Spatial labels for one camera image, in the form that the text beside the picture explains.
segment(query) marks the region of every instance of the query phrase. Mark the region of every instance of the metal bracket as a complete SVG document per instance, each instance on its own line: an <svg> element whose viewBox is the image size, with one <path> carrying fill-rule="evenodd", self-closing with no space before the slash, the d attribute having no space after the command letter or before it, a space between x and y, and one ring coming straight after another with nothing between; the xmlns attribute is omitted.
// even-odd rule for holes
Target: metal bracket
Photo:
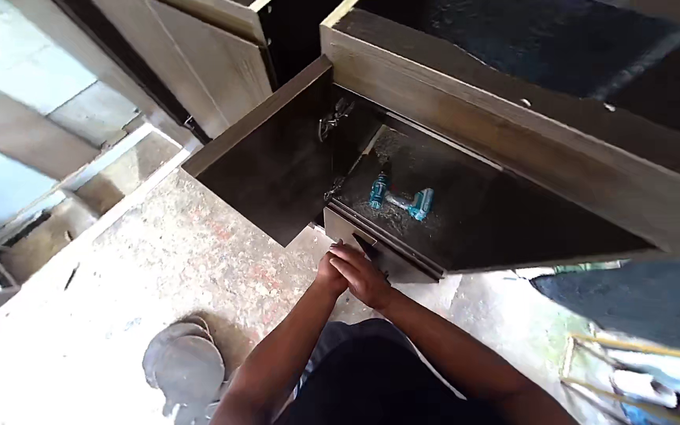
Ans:
<svg viewBox="0 0 680 425"><path fill-rule="evenodd" d="M340 187L345 181L345 177L336 177L333 182L333 188L324 192L324 202L328 202L336 193L340 191Z"/></svg>
<svg viewBox="0 0 680 425"><path fill-rule="evenodd" d="M348 104L345 98L340 98L335 104L335 112L328 113L326 117L319 120L319 141L325 141L327 134L338 126L340 119L351 114L354 106L356 106L356 102Z"/></svg>

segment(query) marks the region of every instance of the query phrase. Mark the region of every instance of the workshop floor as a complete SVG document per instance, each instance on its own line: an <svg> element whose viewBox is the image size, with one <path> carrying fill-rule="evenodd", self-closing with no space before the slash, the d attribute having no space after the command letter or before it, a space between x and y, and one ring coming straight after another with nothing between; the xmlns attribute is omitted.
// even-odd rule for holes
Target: workshop floor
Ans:
<svg viewBox="0 0 680 425"><path fill-rule="evenodd" d="M172 423L140 366L149 340L187 313L206 312L231 373L311 283L330 243L307 227L283 249L173 172L99 236L66 290L35 290L58 282L31 279L0 309L0 425ZM66 283L71 271L58 278ZM558 367L568 332L587 332L583 318L513 272L401 289L574 404L558 384ZM333 317L358 322L372 313L344 295ZM604 422L582 409L583 423Z"/></svg>

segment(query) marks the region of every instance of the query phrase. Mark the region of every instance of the cabinet hinge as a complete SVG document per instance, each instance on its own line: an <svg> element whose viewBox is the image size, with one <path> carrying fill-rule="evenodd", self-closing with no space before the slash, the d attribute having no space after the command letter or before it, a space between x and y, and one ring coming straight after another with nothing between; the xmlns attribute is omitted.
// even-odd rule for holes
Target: cabinet hinge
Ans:
<svg viewBox="0 0 680 425"><path fill-rule="evenodd" d="M338 126L342 118L350 115L354 106L356 106L356 102L348 103L345 98L340 98L335 104L335 112L328 113L326 117L319 120L319 140L325 141L327 134Z"/></svg>

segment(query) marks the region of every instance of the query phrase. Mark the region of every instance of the wooden cabinet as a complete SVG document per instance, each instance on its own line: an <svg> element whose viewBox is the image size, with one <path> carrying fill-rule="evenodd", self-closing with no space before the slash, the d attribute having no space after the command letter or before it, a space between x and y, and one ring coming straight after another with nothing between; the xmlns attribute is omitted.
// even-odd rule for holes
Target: wooden cabinet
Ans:
<svg viewBox="0 0 680 425"><path fill-rule="evenodd" d="M363 235L430 278L680 254L680 133L355 5L323 22L324 56L184 169L283 246L330 217L328 235ZM434 189L423 222L366 207L383 166L394 190Z"/></svg>

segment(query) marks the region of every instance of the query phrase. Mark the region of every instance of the finger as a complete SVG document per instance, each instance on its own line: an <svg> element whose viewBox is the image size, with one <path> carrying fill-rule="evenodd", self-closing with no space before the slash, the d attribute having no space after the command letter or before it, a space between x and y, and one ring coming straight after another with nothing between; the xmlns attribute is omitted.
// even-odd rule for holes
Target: finger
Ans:
<svg viewBox="0 0 680 425"><path fill-rule="evenodd" d="M340 272L351 285L360 286L364 282L364 277L361 275L361 272L348 262L339 258L333 258L329 260L329 264L332 264L333 267L337 268L338 272Z"/></svg>
<svg viewBox="0 0 680 425"><path fill-rule="evenodd" d="M346 262L349 262L352 266L360 270L371 266L371 262L366 259L362 253L359 253L350 246L343 245L330 247L329 252L344 259Z"/></svg>

